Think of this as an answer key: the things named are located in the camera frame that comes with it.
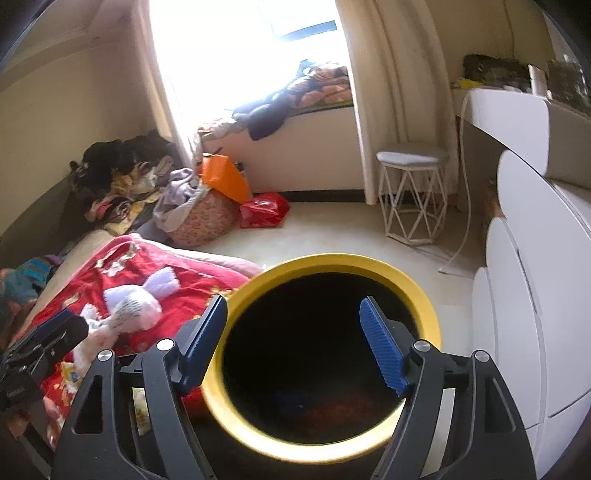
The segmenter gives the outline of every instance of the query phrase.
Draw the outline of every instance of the plush bunny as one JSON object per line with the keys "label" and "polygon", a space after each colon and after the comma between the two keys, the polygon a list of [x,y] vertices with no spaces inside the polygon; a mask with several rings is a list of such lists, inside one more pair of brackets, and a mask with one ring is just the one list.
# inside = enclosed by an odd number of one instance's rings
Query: plush bunny
{"label": "plush bunny", "polygon": [[105,290],[105,304],[111,316],[104,320],[96,306],[85,305],[80,315],[88,323],[88,337],[74,348],[74,366],[79,378],[84,378],[101,350],[113,348],[119,334],[155,326],[162,316],[158,298],[167,297],[179,288],[174,270],[165,267],[149,276],[143,286],[121,285]]}

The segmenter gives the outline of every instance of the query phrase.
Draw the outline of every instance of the white desk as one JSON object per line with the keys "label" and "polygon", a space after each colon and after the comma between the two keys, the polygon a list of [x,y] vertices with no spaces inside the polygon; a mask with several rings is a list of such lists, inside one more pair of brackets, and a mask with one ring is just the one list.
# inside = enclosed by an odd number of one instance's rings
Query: white desk
{"label": "white desk", "polygon": [[496,89],[453,90],[456,115],[515,152],[547,179],[591,190],[591,118],[561,103]]}

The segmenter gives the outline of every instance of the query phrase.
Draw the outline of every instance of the pile of clothes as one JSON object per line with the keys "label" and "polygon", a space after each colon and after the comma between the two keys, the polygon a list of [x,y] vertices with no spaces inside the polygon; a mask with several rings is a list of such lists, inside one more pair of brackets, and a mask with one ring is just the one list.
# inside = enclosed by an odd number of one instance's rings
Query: pile of clothes
{"label": "pile of clothes", "polygon": [[91,145],[80,163],[70,162],[70,183],[87,207],[89,222],[123,235],[152,217],[170,172],[179,164],[176,146],[153,131]]}
{"label": "pile of clothes", "polygon": [[56,255],[35,257],[20,267],[0,270],[0,351],[24,324],[47,282],[61,265]]}
{"label": "pile of clothes", "polygon": [[352,102],[346,66],[303,60],[295,79],[285,88],[236,108],[229,119],[220,118],[200,126],[197,134],[207,141],[248,129],[251,139],[256,141],[279,130],[289,116],[309,109],[348,106]]}

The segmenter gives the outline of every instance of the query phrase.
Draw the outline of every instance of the red blanket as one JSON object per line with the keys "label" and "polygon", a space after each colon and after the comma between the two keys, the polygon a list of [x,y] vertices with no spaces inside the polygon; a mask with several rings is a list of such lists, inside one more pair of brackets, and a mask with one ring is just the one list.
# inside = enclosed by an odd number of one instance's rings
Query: red blanket
{"label": "red blanket", "polygon": [[[92,257],[35,317],[31,326],[45,322],[64,308],[79,314],[87,303],[94,304],[99,313],[106,317],[108,311],[103,292],[107,288],[124,284],[142,285],[149,275],[166,266],[174,269],[181,289],[160,301],[163,315],[155,327],[119,338],[115,346],[118,355],[143,352],[157,340],[173,337],[184,322],[198,318],[203,313],[215,294],[227,297],[248,280],[246,276],[229,268],[180,257],[156,245],[124,235],[114,238]],[[72,353],[64,361],[72,362]],[[62,418],[65,418],[73,395],[66,388],[60,364],[56,366],[55,374],[42,384],[42,388],[46,397],[56,404]],[[198,388],[184,402],[189,415],[203,411]]]}

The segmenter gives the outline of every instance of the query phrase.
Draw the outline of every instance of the metal screw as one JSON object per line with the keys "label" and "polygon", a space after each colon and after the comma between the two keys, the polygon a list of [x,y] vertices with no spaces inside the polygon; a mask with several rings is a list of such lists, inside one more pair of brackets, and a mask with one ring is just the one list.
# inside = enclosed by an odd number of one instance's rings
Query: metal screw
{"label": "metal screw", "polygon": [[476,360],[478,360],[479,362],[488,362],[491,359],[491,356],[486,353],[484,350],[478,350],[474,356],[476,357]]}
{"label": "metal screw", "polygon": [[171,340],[170,338],[165,338],[164,340],[160,340],[156,344],[156,348],[162,352],[167,352],[172,347],[174,347],[174,341]]}
{"label": "metal screw", "polygon": [[113,352],[111,350],[102,350],[96,357],[99,359],[99,362],[106,362],[112,356]]}
{"label": "metal screw", "polygon": [[429,342],[426,342],[425,340],[417,340],[416,342],[414,342],[414,347],[419,352],[428,352],[431,349],[431,344]]}

